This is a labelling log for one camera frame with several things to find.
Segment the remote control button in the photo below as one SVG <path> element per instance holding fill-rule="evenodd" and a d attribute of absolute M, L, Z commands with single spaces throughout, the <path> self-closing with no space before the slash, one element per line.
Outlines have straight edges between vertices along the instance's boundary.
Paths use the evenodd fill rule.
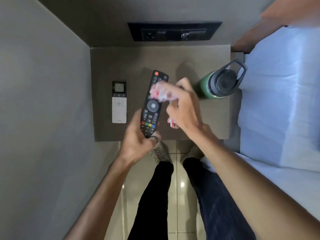
<path fill-rule="evenodd" d="M 159 104 L 157 103 L 157 101 L 155 100 L 150 100 L 147 104 L 147 108 L 151 111 L 151 112 L 157 112 L 158 108 L 159 108 Z"/>

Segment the jeans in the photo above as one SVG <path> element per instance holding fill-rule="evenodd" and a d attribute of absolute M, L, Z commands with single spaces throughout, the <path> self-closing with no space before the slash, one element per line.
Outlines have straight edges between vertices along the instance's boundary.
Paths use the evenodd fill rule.
<path fill-rule="evenodd" d="M 207 240 L 255 240 L 254 232 L 216 173 L 196 158 L 183 162 L 198 198 Z M 168 239 L 168 191 L 174 166 L 161 161 L 139 202 L 128 240 Z"/>

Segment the person's left hand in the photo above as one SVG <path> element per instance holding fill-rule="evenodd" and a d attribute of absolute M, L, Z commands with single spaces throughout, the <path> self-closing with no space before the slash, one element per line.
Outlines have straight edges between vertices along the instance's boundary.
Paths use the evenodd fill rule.
<path fill-rule="evenodd" d="M 118 157 L 126 160 L 126 162 L 129 164 L 135 164 L 138 162 L 157 144 L 157 141 L 154 137 L 147 139 L 142 134 L 140 130 L 140 118 L 141 109 L 138 109 L 134 113 L 134 116 L 126 129 L 118 153 Z M 159 132 L 156 131 L 153 133 L 153 135 L 161 140 Z"/>

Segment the switch plate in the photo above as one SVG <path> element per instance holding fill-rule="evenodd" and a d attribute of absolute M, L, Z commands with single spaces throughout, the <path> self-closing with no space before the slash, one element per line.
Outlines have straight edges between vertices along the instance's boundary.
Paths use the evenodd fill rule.
<path fill-rule="evenodd" d="M 221 21 L 199 23 L 128 23 L 131 36 L 138 42 L 210 40 Z"/>

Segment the red and white checkered cloth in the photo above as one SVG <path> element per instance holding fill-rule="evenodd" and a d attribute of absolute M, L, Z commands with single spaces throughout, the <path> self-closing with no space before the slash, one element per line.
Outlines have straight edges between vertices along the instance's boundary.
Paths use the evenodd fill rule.
<path fill-rule="evenodd" d="M 161 83 L 156 83 L 151 86 L 150 89 L 150 97 L 153 99 L 158 100 L 159 102 L 165 102 L 165 101 L 173 101 L 177 100 L 178 97 L 172 93 L 170 93 L 168 90 L 164 89 L 161 85 Z M 171 128 L 178 129 L 179 126 L 175 123 L 175 121 L 171 118 L 168 118 L 168 123 L 170 124 Z"/>

